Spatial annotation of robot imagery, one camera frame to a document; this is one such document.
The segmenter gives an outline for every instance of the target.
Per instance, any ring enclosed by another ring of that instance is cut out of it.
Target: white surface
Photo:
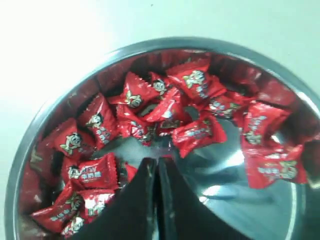
[[[319,7],[318,0],[2,0],[0,209],[16,149],[35,113],[99,56],[154,38],[215,38],[278,61],[320,93]]]

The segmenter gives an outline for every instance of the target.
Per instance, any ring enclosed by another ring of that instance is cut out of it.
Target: metal bowl
[[[51,204],[51,195],[55,191],[26,164],[37,161],[35,150],[43,137],[68,117],[76,116],[97,92],[116,94],[127,71],[144,76],[147,70],[163,72],[173,65],[203,55],[210,56],[212,61],[223,59],[224,66],[230,67],[231,72],[236,66],[247,66],[251,81],[263,84],[275,78],[294,93],[298,108],[273,136],[278,141],[299,143],[301,137],[320,132],[318,96],[289,70],[245,47],[206,38],[174,37],[118,49],[106,55],[104,63],[81,79],[68,93],[47,102],[28,127],[16,152],[7,184],[6,239],[58,238],[39,228],[28,217],[33,211]],[[211,65],[211,71],[224,81],[226,76],[220,75],[218,62]],[[309,184],[278,180],[266,189],[251,189],[245,175],[239,130],[229,121],[219,121],[228,136],[226,143],[196,149],[186,159],[176,162],[199,200],[223,221],[252,239],[317,239],[320,233],[320,142],[313,140],[305,144],[302,160]],[[165,139],[154,148],[159,149],[168,143]],[[104,151],[112,149],[137,166],[142,157],[156,154],[154,148],[143,147],[134,139],[128,139],[116,142]]]

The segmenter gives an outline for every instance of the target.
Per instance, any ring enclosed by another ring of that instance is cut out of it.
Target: black object
[[[160,239],[163,240],[248,240],[203,205],[179,173],[170,157],[158,164],[162,191],[159,213]]]
[[[71,240],[248,240],[192,192],[170,157],[144,158],[133,180]]]

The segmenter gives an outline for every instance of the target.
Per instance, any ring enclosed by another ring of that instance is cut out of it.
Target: red candy wrapper
[[[244,152],[248,183],[263,189],[283,179],[297,184],[307,183],[307,174],[300,160],[304,146],[250,149]]]
[[[84,207],[81,207],[80,210],[73,216],[70,222],[64,227],[61,232],[61,235],[65,239],[71,237],[73,234],[76,234],[84,225],[89,224],[89,220],[85,216]]]
[[[180,120],[164,120],[156,124],[155,133],[157,136],[164,137],[171,135],[173,130],[188,124],[191,121],[185,122]]]
[[[41,144],[33,147],[30,157],[30,167],[51,187],[55,187],[59,183],[59,176],[52,171],[54,161],[58,161],[54,149]]]
[[[94,78],[86,80],[77,90],[73,91],[66,99],[67,109],[65,114],[68,114],[69,117],[77,115],[79,108],[82,108],[83,105],[88,104],[88,101],[92,96],[96,95],[99,92],[98,83]]]
[[[209,61],[188,62],[167,70],[170,81],[182,89],[195,103],[217,97],[226,92],[218,77],[209,75]]]
[[[155,135],[155,125],[137,117],[129,107],[119,104],[116,107],[118,127],[122,137],[138,139],[143,145],[150,146]]]
[[[235,91],[227,91],[221,96],[210,99],[209,105],[203,110],[213,113],[213,115],[232,119],[234,113],[252,101],[253,97],[243,96]]]
[[[242,149],[267,146],[270,137],[286,120],[290,112],[261,102],[253,103],[243,120]]]
[[[192,121],[190,115],[184,111],[181,104],[182,94],[177,88],[170,89],[164,99],[158,104],[155,109],[143,117],[146,122],[162,122],[166,120],[179,120],[185,123]]]
[[[108,189],[92,189],[78,192],[84,200],[84,215],[89,222],[98,216],[106,204],[113,199],[115,192]]]
[[[134,166],[129,165],[127,162],[118,161],[117,162],[117,172],[119,187],[124,188],[137,173],[137,169]]]
[[[113,112],[101,93],[93,99],[78,121],[92,131],[97,149],[103,148],[119,134]]]
[[[227,135],[214,116],[203,112],[198,120],[173,130],[172,141],[184,158],[195,148],[224,143]]]
[[[107,100],[110,104],[128,105],[136,113],[157,96],[159,93],[149,83],[134,73],[128,72],[123,93],[109,97]]]
[[[136,175],[138,169],[136,169],[134,166],[129,165],[127,162],[124,165],[127,172],[127,179],[128,179],[128,182],[130,183],[131,180]]]
[[[40,209],[44,202],[43,195],[39,176],[30,168],[29,162],[27,162],[23,170],[19,195],[19,213],[30,214]]]
[[[74,118],[69,118],[58,126],[41,144],[60,151],[75,160],[91,156],[96,148],[94,139],[89,134],[77,129]]]
[[[65,182],[71,180],[88,188],[103,188],[115,190],[118,186],[116,157],[110,152],[97,160],[75,162],[65,157],[62,166],[62,178]]]
[[[229,74],[227,80],[245,87],[248,94],[255,95],[259,91],[257,81],[263,77],[260,69],[237,61],[234,67],[226,72]]]
[[[257,96],[258,100],[290,108],[292,110],[297,108],[298,102],[296,95],[284,84],[273,77],[269,80],[263,81],[262,83],[263,86],[261,86]]]
[[[53,206],[32,213],[31,217],[47,230],[60,233],[83,204],[83,199],[77,194],[79,190],[82,190],[81,186],[69,181]]]

